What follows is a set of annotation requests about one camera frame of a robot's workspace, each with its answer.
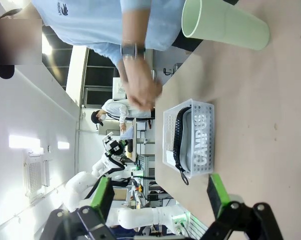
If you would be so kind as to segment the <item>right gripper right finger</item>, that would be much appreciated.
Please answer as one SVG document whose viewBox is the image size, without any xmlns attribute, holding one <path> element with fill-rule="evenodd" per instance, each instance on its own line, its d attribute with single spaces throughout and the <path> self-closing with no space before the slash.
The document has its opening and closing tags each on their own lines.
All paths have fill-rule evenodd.
<svg viewBox="0 0 301 240">
<path fill-rule="evenodd" d="M 233 232 L 242 232 L 249 240 L 282 240 L 283 236 L 269 204 L 253 207 L 231 200 L 219 174 L 208 177 L 206 189 L 215 221 L 202 240 L 228 240 Z"/>
</svg>

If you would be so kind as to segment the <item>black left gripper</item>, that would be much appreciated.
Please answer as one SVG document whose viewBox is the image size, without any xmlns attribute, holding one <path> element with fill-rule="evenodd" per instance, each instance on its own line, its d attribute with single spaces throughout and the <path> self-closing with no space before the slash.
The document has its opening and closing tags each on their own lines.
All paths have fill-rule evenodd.
<svg viewBox="0 0 301 240">
<path fill-rule="evenodd" d="M 123 154 L 122 141 L 108 141 L 106 143 L 106 152 L 110 156 L 121 156 Z"/>
</svg>

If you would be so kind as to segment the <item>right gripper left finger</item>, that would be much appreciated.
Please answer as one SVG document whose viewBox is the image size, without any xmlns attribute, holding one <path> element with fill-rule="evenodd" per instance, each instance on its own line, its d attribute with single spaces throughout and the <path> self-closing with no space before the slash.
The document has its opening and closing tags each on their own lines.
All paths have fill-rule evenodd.
<svg viewBox="0 0 301 240">
<path fill-rule="evenodd" d="M 43 240 L 76 240 L 88 236 L 91 240 L 114 240 L 116 237 L 106 226 L 115 196 L 112 180 L 102 177 L 90 205 L 73 212 L 53 210 L 43 228 Z"/>
</svg>

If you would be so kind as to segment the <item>person's left hand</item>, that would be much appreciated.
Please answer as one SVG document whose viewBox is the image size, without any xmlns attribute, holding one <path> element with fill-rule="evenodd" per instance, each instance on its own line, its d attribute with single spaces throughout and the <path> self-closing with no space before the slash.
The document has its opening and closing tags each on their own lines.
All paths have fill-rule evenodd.
<svg viewBox="0 0 301 240">
<path fill-rule="evenodd" d="M 151 110 L 162 93 L 162 84 L 153 80 L 151 69 L 142 57 L 125 58 L 117 69 L 129 102 L 140 110 Z"/>
</svg>

